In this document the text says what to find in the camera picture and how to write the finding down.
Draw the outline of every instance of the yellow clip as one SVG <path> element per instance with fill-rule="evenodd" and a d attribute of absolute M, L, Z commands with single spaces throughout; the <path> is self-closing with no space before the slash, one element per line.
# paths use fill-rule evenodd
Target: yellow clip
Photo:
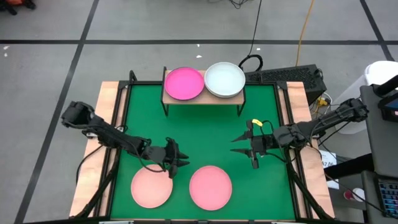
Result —
<path fill-rule="evenodd" d="M 253 124 L 256 124 L 256 125 L 262 127 L 261 121 L 259 121 L 259 120 L 257 120 L 257 119 L 253 119 L 251 122 L 252 122 Z"/>

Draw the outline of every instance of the pink plate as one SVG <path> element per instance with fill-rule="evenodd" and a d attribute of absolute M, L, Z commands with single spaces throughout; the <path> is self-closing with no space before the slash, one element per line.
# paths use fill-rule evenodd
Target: pink plate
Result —
<path fill-rule="evenodd" d="M 192 200 L 204 210 L 214 211 L 224 207 L 232 194 L 228 174 L 216 166 L 198 169 L 189 183 Z"/>
<path fill-rule="evenodd" d="M 147 166 L 153 170 L 161 170 L 159 165 Z M 138 205 L 144 208 L 156 208 L 167 201 L 172 193 L 173 180 L 169 172 L 152 172 L 144 167 L 132 178 L 131 194 Z"/>
<path fill-rule="evenodd" d="M 177 100 L 190 100 L 198 96 L 204 86 L 201 73 L 188 67 L 172 70 L 164 83 L 166 92 Z"/>

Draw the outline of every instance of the white container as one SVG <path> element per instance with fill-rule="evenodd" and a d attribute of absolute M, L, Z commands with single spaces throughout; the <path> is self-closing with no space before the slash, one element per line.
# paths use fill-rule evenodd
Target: white container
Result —
<path fill-rule="evenodd" d="M 364 75 L 361 75 L 351 86 L 349 86 L 337 99 L 333 100 L 334 105 L 360 96 L 359 88 L 363 85 L 382 85 L 390 80 L 392 77 L 398 75 L 398 62 L 378 61 L 366 67 Z M 336 129 L 341 128 L 345 122 L 337 124 Z M 351 122 L 339 131 L 340 134 L 356 134 L 366 129 L 366 122 L 359 123 Z"/>
<path fill-rule="evenodd" d="M 218 62 L 210 66 L 205 73 L 206 88 L 221 98 L 237 95 L 243 89 L 245 82 L 243 71 L 229 62 Z"/>

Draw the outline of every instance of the green mat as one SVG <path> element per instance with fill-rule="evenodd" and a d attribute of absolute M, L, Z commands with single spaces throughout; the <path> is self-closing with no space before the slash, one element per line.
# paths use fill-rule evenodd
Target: green mat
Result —
<path fill-rule="evenodd" d="M 254 170 L 245 155 L 229 151 L 249 147 L 249 141 L 231 143 L 246 130 L 246 120 L 268 119 L 274 127 L 279 126 L 272 86 L 247 86 L 246 106 L 240 117 L 233 105 L 170 105 L 166 117 L 160 92 L 160 85 L 132 87 L 127 133 L 151 138 L 155 146 L 164 146 L 165 138 L 171 137 L 180 151 L 190 157 L 191 164 L 179 168 L 170 198 L 158 208 L 147 209 L 138 206 L 130 190 L 131 180 L 141 165 L 123 151 L 111 218 L 294 220 L 285 165 L 265 156 L 259 158 L 260 168 Z M 270 133 L 271 129 L 264 127 L 264 132 Z M 280 155 L 277 149 L 272 152 Z M 225 170 L 233 185 L 231 199 L 217 211 L 197 207 L 189 194 L 191 176 L 207 165 Z"/>

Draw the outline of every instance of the white bowl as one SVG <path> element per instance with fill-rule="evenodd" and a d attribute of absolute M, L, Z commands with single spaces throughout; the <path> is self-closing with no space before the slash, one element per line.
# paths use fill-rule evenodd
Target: white bowl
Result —
<path fill-rule="evenodd" d="M 206 88 L 210 93 L 222 98 L 237 95 L 245 82 L 243 71 L 229 62 L 218 62 L 210 66 L 205 73 Z"/>

